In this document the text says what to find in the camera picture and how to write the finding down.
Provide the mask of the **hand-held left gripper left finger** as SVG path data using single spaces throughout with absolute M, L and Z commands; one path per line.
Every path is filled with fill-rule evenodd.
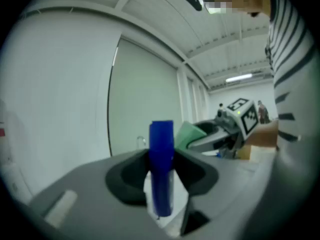
M 54 239 L 167 240 L 147 210 L 148 151 L 80 165 L 30 202 L 37 224 Z

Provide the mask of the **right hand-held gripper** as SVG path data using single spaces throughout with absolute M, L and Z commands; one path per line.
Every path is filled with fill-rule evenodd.
M 205 155 L 218 153 L 222 158 L 235 159 L 237 151 L 245 145 L 258 124 L 254 101 L 238 98 L 219 111 L 216 120 L 203 120 L 194 124 L 207 136 L 190 142 L 187 150 Z

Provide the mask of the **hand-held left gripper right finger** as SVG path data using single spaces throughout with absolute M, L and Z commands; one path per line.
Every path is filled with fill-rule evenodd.
M 208 192 L 191 196 L 181 238 L 241 238 L 270 178 L 276 151 L 254 148 L 253 160 L 224 159 L 188 152 L 214 176 Z

